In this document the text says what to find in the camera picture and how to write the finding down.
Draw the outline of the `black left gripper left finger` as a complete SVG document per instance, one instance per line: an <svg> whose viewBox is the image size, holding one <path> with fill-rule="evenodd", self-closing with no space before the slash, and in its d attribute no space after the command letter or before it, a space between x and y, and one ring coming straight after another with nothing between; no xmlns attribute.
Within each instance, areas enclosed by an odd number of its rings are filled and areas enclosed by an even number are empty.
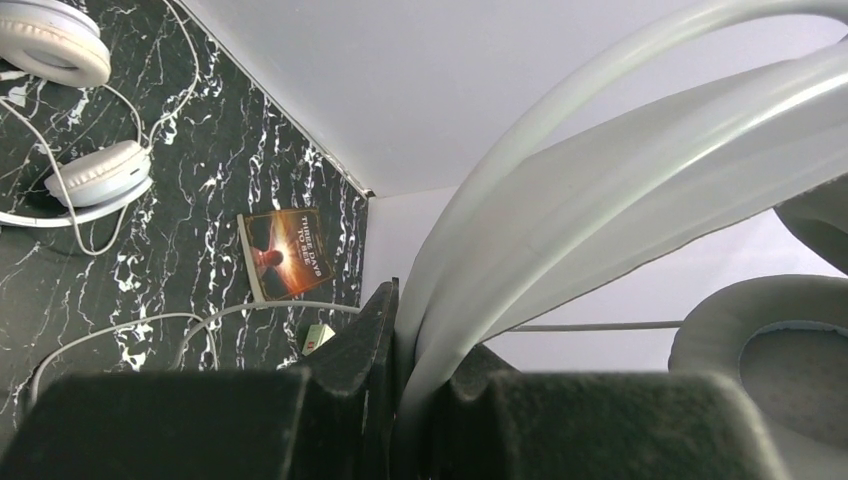
<svg viewBox="0 0 848 480"><path fill-rule="evenodd" d="M385 479L396 281L280 371L70 376L34 405L5 479Z"/></svg>

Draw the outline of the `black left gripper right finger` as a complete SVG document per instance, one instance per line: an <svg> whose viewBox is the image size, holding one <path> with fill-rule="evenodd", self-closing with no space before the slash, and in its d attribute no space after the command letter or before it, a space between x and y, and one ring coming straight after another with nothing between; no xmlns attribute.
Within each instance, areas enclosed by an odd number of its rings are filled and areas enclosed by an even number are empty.
<svg viewBox="0 0 848 480"><path fill-rule="evenodd" d="M440 391L428 479L785 479L753 403L714 374L523 373L477 346Z"/></svg>

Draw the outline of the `large white over-ear headphones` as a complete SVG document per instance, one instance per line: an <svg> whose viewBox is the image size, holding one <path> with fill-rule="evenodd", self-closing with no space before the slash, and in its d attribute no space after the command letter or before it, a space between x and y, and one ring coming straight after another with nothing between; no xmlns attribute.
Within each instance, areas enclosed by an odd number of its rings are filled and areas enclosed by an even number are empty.
<svg viewBox="0 0 848 480"><path fill-rule="evenodd" d="M702 35L781 15L847 18L843 1L709 1L656 21L542 97L460 185L399 289L389 475L419 479L437 397L489 338L694 240L847 172L847 45L655 101L547 149L603 88ZM785 479L843 479L847 451L768 419L739 379L749 340L777 326L844 331L847 283L748 280L684 321L668 374L714 374L753 403Z"/></svg>

